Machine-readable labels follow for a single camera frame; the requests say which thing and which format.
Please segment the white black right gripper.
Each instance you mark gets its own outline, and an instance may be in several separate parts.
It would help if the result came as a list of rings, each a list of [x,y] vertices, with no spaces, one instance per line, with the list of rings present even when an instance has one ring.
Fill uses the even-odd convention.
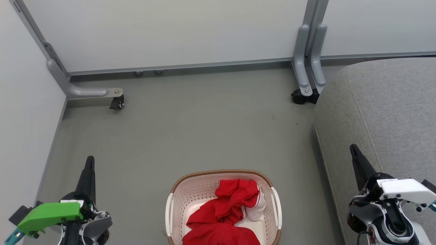
[[[361,191],[376,171],[356,144],[350,145],[350,153],[358,191]],[[397,199],[431,205],[436,199],[435,185],[427,179],[398,179],[384,173],[369,180],[367,190],[377,201]]]

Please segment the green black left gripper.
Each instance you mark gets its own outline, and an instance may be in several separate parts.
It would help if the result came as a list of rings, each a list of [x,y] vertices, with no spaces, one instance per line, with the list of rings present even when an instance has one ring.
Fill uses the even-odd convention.
[[[88,156],[81,171],[75,191],[68,193],[59,202],[40,203],[17,210],[17,229],[27,236],[34,237],[54,225],[67,225],[78,222],[83,225],[95,218],[96,211],[95,158]]]

